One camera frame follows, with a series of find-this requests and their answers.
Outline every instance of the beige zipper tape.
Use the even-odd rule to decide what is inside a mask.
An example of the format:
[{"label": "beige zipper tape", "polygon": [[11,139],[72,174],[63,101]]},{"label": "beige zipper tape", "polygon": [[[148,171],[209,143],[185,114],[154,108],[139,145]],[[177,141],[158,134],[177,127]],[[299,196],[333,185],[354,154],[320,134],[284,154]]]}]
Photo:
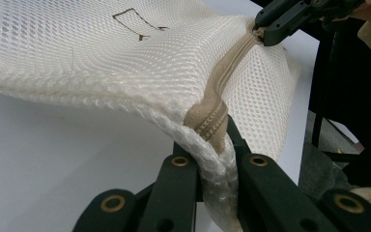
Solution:
[{"label": "beige zipper tape", "polygon": [[203,100],[195,104],[185,116],[184,125],[194,129],[204,140],[210,142],[218,154],[224,150],[224,136],[228,125],[228,108],[221,95],[229,78],[246,53],[254,45],[261,43],[253,35],[253,27],[252,22],[247,32],[215,65]]}]

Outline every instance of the gray fabric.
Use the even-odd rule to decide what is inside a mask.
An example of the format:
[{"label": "gray fabric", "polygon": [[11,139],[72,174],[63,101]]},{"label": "gray fabric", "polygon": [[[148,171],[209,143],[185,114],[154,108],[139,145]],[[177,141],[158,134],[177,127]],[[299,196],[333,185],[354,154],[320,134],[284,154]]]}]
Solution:
[{"label": "gray fabric", "polygon": [[300,190],[320,199],[329,189],[357,188],[348,183],[348,178],[341,168],[312,144],[305,142],[300,168]]}]

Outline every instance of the black marker drawing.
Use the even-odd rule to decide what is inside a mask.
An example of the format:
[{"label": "black marker drawing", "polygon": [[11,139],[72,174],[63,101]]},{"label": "black marker drawing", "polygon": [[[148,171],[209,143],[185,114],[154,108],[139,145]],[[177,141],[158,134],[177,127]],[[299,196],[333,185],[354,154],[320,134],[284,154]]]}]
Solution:
[{"label": "black marker drawing", "polygon": [[168,27],[155,27],[154,25],[150,24],[146,19],[144,19],[134,8],[127,9],[121,13],[113,15],[113,18],[116,19],[120,24],[124,27],[128,28],[129,31],[138,35],[138,41],[145,41],[150,38],[150,36],[144,35],[142,32],[147,32],[150,29],[164,31],[165,29],[169,29]]}]

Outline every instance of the white mesh fabric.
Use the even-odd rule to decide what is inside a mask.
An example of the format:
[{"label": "white mesh fabric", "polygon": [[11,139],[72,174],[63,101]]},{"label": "white mesh fabric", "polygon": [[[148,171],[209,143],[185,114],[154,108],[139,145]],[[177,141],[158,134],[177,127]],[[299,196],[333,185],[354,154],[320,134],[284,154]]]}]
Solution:
[{"label": "white mesh fabric", "polygon": [[281,45],[254,46],[234,71],[223,98],[252,153],[279,159],[299,71]]},{"label": "white mesh fabric", "polygon": [[[230,139],[225,138],[225,151],[218,155],[183,121],[203,98],[215,64],[245,34],[250,21],[245,16],[217,15],[199,0],[2,0],[0,92],[33,102],[124,109],[153,122],[197,160],[204,200],[214,221],[225,231],[240,231]],[[274,131],[269,138],[275,140],[263,143],[261,150],[255,146],[265,138],[255,137],[257,129],[268,120],[279,125],[271,131],[284,129],[290,99],[283,97],[292,95],[296,84],[295,79],[284,79],[291,74],[285,56],[279,56],[281,49],[253,49],[225,90],[243,136],[252,141],[254,151],[268,151],[264,154],[270,156],[282,146],[284,131]],[[280,91],[255,98],[254,107],[269,108],[262,113],[248,109],[245,102],[260,93],[249,91],[255,85],[255,72],[268,74],[268,78],[261,75],[256,90]],[[280,112],[282,118],[271,117]],[[241,126],[246,122],[257,126]]]}]

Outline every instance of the zipper teeth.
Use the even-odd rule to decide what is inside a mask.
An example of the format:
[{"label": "zipper teeth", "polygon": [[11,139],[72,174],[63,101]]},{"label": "zipper teeth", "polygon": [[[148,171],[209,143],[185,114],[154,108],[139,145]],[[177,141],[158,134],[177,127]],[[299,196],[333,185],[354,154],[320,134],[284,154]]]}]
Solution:
[{"label": "zipper teeth", "polygon": [[225,74],[219,79],[216,86],[216,91],[219,94],[222,94],[224,91],[225,84],[228,82],[229,78],[231,77],[234,69],[243,59],[246,52],[251,48],[251,46],[256,42],[255,37],[249,37],[249,39],[242,45],[242,48],[239,50],[237,55],[233,58],[230,65],[227,67]]},{"label": "zipper teeth", "polygon": [[233,57],[225,69],[225,72],[219,78],[219,81],[215,86],[215,92],[218,94],[218,98],[215,98],[216,101],[214,111],[212,111],[204,122],[195,130],[202,136],[203,139],[209,140],[226,119],[228,114],[227,105],[219,96],[221,96],[224,86],[234,72],[234,69],[240,63],[246,52],[253,46],[253,44],[255,44],[255,42],[255,37],[249,37],[248,40],[243,43],[240,50],[237,52],[237,55]]}]

